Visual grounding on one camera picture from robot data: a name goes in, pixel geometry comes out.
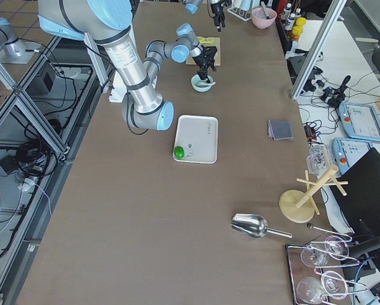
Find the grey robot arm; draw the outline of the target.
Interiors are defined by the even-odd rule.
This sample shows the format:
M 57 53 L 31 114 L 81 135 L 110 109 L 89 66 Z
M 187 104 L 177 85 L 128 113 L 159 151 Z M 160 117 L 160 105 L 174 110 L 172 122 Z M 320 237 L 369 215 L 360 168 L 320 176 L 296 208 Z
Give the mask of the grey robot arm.
M 182 3 L 186 10 L 190 14 L 195 14 L 198 11 L 198 8 L 202 4 L 202 0 L 183 0 L 180 1 Z M 231 1 L 220 1 L 220 0 L 213 0 L 213 1 L 207 1 L 208 9 L 211 9 L 211 11 L 208 12 L 209 16 L 214 21 L 214 26 L 216 29 L 220 32 L 222 28 L 225 28 L 225 14 L 224 14 L 224 7 L 228 6 L 230 7 L 232 2 Z
M 130 37 L 133 15 L 129 1 L 39 1 L 38 17 L 40 27 L 49 34 L 79 41 L 90 34 L 104 47 L 127 89 L 125 121 L 136 128 L 161 131 L 173 122 L 173 104 L 152 85 L 164 59 L 183 63 L 192 57 L 202 80 L 215 67 L 217 48 L 202 45 L 188 23 L 177 28 L 174 42 L 150 43 L 145 60 L 141 60 Z

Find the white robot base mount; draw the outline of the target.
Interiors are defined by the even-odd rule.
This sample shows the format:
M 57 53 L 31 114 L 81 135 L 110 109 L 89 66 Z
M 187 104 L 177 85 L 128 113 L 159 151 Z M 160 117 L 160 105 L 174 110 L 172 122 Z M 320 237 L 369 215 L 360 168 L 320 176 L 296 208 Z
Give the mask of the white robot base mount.
M 109 95 L 109 101 L 111 103 L 122 103 L 127 89 L 122 77 L 119 75 L 119 72 L 114 73 L 114 78 L 111 86 L 112 88 Z

